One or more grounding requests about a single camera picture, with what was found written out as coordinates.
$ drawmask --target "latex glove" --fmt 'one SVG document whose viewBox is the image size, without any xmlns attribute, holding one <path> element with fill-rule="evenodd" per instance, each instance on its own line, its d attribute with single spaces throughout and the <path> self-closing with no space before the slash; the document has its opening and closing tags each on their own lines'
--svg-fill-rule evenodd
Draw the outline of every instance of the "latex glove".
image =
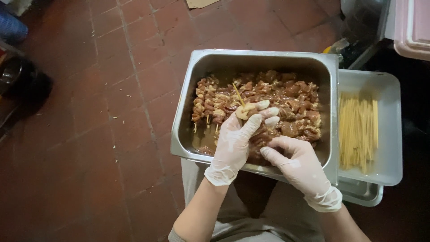
<svg viewBox="0 0 430 242">
<path fill-rule="evenodd" d="M 309 142 L 280 136 L 269 142 L 268 146 L 261 148 L 261 154 L 304 193 L 309 206 L 318 212 L 334 212 L 341 208 L 342 193 L 330 184 Z M 292 154 L 291 159 L 271 147 L 285 149 L 285 152 Z"/>
<path fill-rule="evenodd" d="M 255 103 L 259 114 L 254 114 L 243 127 L 240 126 L 236 113 L 233 113 L 222 125 L 218 145 L 211 165 L 206 169 L 206 178 L 215 186 L 230 185 L 237 172 L 244 166 L 249 154 L 249 138 L 266 118 L 277 119 L 278 108 L 269 108 L 268 100 Z"/>
</svg>

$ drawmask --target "right hand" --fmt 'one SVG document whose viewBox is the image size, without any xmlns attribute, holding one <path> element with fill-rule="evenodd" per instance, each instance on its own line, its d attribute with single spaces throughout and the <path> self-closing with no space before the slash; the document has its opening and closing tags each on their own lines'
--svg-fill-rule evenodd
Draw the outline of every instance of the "right hand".
<svg viewBox="0 0 430 242">
<path fill-rule="evenodd" d="M 273 138 L 268 146 L 261 148 L 261 154 L 277 166 L 295 188 L 304 193 L 309 206 L 319 212 L 333 212 L 341 208 L 342 194 L 331 186 L 309 142 L 280 136 Z M 285 149 L 285 152 L 292 154 L 291 159 L 271 147 Z"/>
</svg>

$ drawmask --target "left hand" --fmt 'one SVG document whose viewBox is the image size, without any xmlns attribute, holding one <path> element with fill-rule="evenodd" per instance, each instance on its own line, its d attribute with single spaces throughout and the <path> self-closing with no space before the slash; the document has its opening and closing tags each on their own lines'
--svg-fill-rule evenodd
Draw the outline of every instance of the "left hand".
<svg viewBox="0 0 430 242">
<path fill-rule="evenodd" d="M 206 169 L 205 176 L 215 186 L 230 185 L 237 172 L 245 165 L 249 154 L 249 139 L 260 127 L 262 121 L 277 123 L 278 108 L 269 108 L 268 100 L 255 103 L 259 114 L 251 116 L 243 127 L 234 112 L 222 125 L 218 145 L 211 165 Z"/>
</svg>

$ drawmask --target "cardboard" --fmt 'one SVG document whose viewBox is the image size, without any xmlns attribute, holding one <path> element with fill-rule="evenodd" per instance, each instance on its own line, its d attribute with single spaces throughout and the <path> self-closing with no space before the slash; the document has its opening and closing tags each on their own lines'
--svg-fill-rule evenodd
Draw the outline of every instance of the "cardboard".
<svg viewBox="0 0 430 242">
<path fill-rule="evenodd" d="M 188 8 L 195 9 L 195 8 L 203 8 L 207 5 L 211 5 L 212 3 L 216 3 L 219 0 L 187 0 Z"/>
</svg>

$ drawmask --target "white plastic tray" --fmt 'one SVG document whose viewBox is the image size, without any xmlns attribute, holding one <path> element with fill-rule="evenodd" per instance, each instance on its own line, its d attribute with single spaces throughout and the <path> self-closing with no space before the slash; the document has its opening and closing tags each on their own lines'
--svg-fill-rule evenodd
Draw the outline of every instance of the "white plastic tray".
<svg viewBox="0 0 430 242">
<path fill-rule="evenodd" d="M 358 168 L 339 169 L 341 177 L 383 186 L 394 186 L 403 177 L 402 119 L 400 82 L 388 73 L 339 69 L 338 91 L 372 91 L 378 97 L 379 148 L 375 154 L 373 171 L 363 174 Z"/>
</svg>

